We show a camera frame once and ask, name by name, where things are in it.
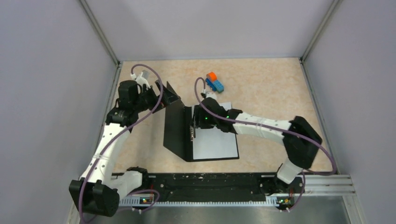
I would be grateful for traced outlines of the white printed paper sheets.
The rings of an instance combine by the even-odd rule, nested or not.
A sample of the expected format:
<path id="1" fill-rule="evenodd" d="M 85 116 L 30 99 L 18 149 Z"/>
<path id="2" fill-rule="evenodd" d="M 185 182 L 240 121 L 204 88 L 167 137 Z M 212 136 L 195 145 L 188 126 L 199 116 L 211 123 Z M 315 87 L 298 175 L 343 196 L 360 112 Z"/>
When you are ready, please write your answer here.
<path id="1" fill-rule="evenodd" d="M 211 129 L 194 128 L 192 161 L 216 161 L 239 159 L 236 135 Z"/>

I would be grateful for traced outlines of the teal and black folder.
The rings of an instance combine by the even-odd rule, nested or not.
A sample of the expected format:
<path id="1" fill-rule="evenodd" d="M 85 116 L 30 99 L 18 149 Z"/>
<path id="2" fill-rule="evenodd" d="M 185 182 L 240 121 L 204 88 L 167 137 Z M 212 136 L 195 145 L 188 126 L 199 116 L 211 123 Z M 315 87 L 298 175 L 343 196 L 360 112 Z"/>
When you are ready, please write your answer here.
<path id="1" fill-rule="evenodd" d="M 193 162 L 191 122 L 194 106 L 185 106 L 179 99 L 165 109 L 163 146 L 186 162 Z"/>

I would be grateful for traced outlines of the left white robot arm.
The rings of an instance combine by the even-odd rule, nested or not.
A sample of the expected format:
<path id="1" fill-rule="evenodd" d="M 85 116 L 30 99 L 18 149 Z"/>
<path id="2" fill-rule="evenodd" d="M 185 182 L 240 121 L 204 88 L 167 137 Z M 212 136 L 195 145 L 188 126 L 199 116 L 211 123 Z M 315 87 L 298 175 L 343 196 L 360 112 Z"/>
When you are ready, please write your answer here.
<path id="1" fill-rule="evenodd" d="M 153 114 L 180 99 L 169 83 L 155 82 L 153 87 L 133 80 L 122 81 L 118 87 L 115 106 L 106 116 L 102 138 L 87 169 L 78 180 L 71 181 L 69 192 L 80 215 L 92 214 L 112 217 L 121 199 L 133 190 L 144 193 L 150 181 L 145 169 L 134 168 L 112 179 L 113 168 L 121 148 L 132 129 L 143 119 L 139 113 Z"/>

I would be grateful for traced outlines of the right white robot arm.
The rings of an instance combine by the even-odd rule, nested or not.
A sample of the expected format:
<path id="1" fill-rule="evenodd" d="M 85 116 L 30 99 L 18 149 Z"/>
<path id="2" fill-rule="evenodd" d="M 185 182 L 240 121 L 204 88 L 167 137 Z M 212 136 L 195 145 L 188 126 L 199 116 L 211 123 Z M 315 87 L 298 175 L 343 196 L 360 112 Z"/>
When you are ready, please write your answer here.
<path id="1" fill-rule="evenodd" d="M 252 135 L 282 145 L 287 158 L 274 179 L 274 187 L 279 192 L 287 192 L 295 177 L 302 170 L 311 168 L 323 142 L 301 116 L 295 116 L 292 120 L 261 118 L 242 110 L 225 109 L 217 100 L 209 97 L 193 107 L 191 125 L 199 129 L 217 128 L 224 133 Z"/>

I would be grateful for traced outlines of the blue orange toy car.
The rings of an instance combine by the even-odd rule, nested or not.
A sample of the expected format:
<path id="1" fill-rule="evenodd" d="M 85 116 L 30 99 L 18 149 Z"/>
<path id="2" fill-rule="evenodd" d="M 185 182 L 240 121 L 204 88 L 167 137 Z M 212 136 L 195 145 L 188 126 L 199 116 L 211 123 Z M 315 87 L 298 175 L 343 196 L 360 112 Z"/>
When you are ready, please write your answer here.
<path id="1" fill-rule="evenodd" d="M 218 80 L 214 72 L 206 74 L 205 82 L 214 92 L 222 93 L 224 91 L 223 84 Z"/>

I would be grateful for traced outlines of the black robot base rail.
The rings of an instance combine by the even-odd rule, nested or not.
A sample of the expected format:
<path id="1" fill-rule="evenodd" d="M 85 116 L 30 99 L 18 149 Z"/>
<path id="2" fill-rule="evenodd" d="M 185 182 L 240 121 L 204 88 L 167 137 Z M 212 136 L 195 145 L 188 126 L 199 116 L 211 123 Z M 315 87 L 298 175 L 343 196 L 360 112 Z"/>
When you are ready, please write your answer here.
<path id="1" fill-rule="evenodd" d="M 270 196 L 289 197 L 303 192 L 303 181 L 290 184 L 275 173 L 151 173 L 143 178 L 143 189 L 155 189 L 164 203 L 250 203 Z"/>

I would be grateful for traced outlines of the aluminium frame profile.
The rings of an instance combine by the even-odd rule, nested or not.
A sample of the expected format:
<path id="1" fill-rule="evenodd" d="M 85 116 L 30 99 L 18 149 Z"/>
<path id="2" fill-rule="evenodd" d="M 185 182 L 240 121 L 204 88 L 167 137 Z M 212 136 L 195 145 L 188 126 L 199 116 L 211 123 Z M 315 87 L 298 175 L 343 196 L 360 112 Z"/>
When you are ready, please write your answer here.
<path id="1" fill-rule="evenodd" d="M 349 175 L 306 175 L 304 196 L 354 196 L 356 190 Z"/>

